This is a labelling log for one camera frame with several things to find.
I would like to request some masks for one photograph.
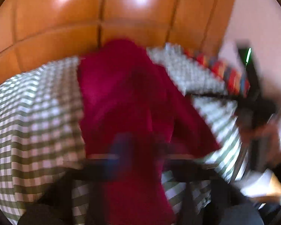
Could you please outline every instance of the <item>green and white checkered fabric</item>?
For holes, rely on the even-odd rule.
[[[85,157],[78,57],[50,62],[0,85],[0,209],[17,224],[27,205]]]
[[[167,45],[148,54],[165,65],[182,92],[225,92],[223,81],[187,59],[179,47]],[[0,85],[0,208],[13,224],[63,174],[64,161],[85,157],[78,124],[83,116],[78,64],[77,57],[50,62]],[[198,162],[218,164],[216,170],[229,181],[240,148],[232,117],[236,105],[207,98],[195,98],[193,104],[223,146]],[[178,212],[185,185],[174,182],[171,172],[163,173],[161,181]],[[192,187],[200,210],[210,202],[209,182],[194,182]],[[84,224],[88,192],[85,182],[76,181],[72,191],[76,224]]]
[[[196,61],[187,58],[180,46],[167,44],[164,49],[153,48],[147,50],[152,61],[162,64],[168,75],[184,94],[186,91],[204,93],[220,92],[227,94],[224,81],[215,78],[209,69],[203,68]],[[205,158],[197,160],[202,164],[216,164],[215,170],[229,182],[234,170],[234,164],[240,151],[240,138],[235,125],[236,118],[233,113],[237,107],[236,102],[196,97],[193,106],[204,118],[216,140],[222,148],[210,153]],[[165,194],[175,213],[180,210],[182,191],[185,184],[177,183],[171,172],[163,173],[162,183]],[[197,204],[197,211],[210,202],[210,182],[193,182],[192,192]]]

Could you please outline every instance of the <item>black device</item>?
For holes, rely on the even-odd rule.
[[[102,185],[114,178],[106,172],[106,167],[119,167],[110,159],[86,160],[80,170],[68,169],[65,175],[53,183],[46,193],[31,204],[19,225],[73,225],[71,190],[73,180],[88,181],[89,207],[85,217],[86,225],[107,225],[106,207]],[[167,159],[167,167],[172,170],[174,179],[186,183],[182,193],[182,207],[177,214],[177,225],[264,225],[253,204],[238,189],[223,180],[214,169],[204,169],[200,164],[187,159]],[[197,204],[192,193],[193,181],[211,180],[211,205],[197,213]]]
[[[246,98],[241,95],[222,95],[220,93],[197,94],[186,92],[186,95],[235,100],[238,105],[237,111],[242,113],[239,114],[239,116],[246,120],[246,124],[249,128],[256,129],[269,121],[272,115],[277,112],[277,106],[272,100],[264,98],[262,95],[261,83],[255,69],[255,59],[252,48],[244,44],[238,45],[238,54],[250,83],[250,89]],[[248,169],[262,173],[265,171],[267,144],[267,138],[252,140],[249,149],[250,158],[247,166]]]

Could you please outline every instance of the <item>green light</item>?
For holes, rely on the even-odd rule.
[[[248,55],[247,55],[247,59],[246,59],[246,62],[247,62],[247,63],[249,62],[249,58],[250,58],[251,52],[252,52],[252,49],[249,48]]]

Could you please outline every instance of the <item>wooden panel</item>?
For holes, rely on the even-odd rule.
[[[129,38],[140,46],[162,46],[167,28],[153,25],[102,25],[102,45],[115,38]]]
[[[20,72],[15,50],[6,50],[0,55],[0,84]]]
[[[203,52],[209,55],[216,55],[218,53],[229,23],[233,4],[234,0],[216,0],[216,6],[202,46]]]
[[[0,7],[0,52],[13,44],[13,2],[14,0],[5,0]]]
[[[45,29],[96,20],[99,0],[18,0],[16,36],[22,40]]]
[[[281,183],[279,182],[275,174],[272,175],[270,187],[266,195],[281,197]]]
[[[28,71],[51,60],[85,54],[97,47],[97,25],[74,26],[29,38],[17,44],[20,68]]]
[[[169,24],[176,0],[106,0],[103,18]]]
[[[191,48],[194,50],[200,49],[200,41],[196,38],[203,38],[203,34],[200,31],[183,31],[172,29],[168,42],[173,44],[179,44],[184,48]]]
[[[179,0],[169,42],[198,49],[204,39],[213,3],[214,0]]]

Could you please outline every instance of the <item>red blanket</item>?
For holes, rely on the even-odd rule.
[[[171,224],[174,214],[161,185],[156,139],[176,153],[203,157],[218,150],[210,129],[145,49],[114,40],[86,55],[78,69],[84,103],[80,123],[86,154],[108,153],[118,133],[131,133],[132,168],[105,185],[111,224]]]

